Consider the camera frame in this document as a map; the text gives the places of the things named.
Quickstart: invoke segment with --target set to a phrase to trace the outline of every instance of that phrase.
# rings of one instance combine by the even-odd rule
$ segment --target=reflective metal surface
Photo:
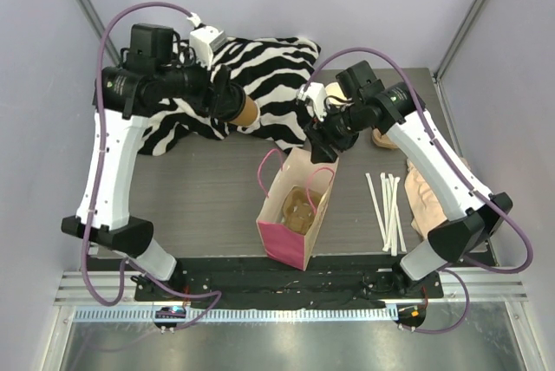
[[[456,321],[461,303],[428,307],[426,328]],[[392,322],[199,325],[160,335],[145,323],[74,324],[61,370],[524,370],[504,303],[473,303],[445,335]],[[98,348],[120,348],[115,353]]]

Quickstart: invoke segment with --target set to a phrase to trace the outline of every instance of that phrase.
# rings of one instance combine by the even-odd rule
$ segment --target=black and white striped cloth
[[[286,152],[302,146],[306,140],[303,127],[310,117],[303,105],[296,104],[295,95],[310,77],[319,54],[317,44],[300,37],[229,37],[214,63],[227,65],[232,81],[257,103],[259,122],[252,127],[236,127],[196,115],[183,100],[163,100],[150,118],[139,153],[159,156],[190,133],[223,140],[233,131],[273,140]]]

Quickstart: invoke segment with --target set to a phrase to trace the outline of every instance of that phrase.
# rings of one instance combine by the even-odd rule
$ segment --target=object inside bag
[[[309,190],[310,200],[317,208],[322,194]],[[310,206],[307,193],[303,187],[294,186],[284,201],[282,223],[297,234],[306,235],[314,223],[316,214]]]

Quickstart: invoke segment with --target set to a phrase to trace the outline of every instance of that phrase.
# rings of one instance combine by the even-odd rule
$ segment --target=gray table
[[[429,70],[415,68],[407,72],[437,127],[449,139]],[[376,73],[386,86],[399,81],[392,70]],[[335,74],[324,71],[319,79],[328,83],[334,81]],[[151,220],[156,239],[176,257],[264,255],[255,225],[264,200],[256,171],[273,147],[269,141],[239,133],[224,141],[191,135],[160,157],[139,156],[131,190],[131,213]],[[262,173],[267,185],[278,167],[277,159],[268,161]],[[370,131],[361,133],[355,147],[340,157],[314,254],[381,251],[382,237],[364,177],[366,172],[373,175],[376,193],[381,197],[380,172],[401,176],[404,182],[406,158],[399,150],[376,147]],[[404,186],[399,189],[398,203],[411,250],[420,243],[420,237],[410,227],[412,214]]]

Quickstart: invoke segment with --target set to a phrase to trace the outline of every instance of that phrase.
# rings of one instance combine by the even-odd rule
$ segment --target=beige cloth
[[[407,192],[408,204],[415,217],[411,226],[416,232],[427,238],[428,233],[447,218],[434,191],[418,172],[412,161],[407,160],[407,166],[408,175],[405,180],[405,191]]]

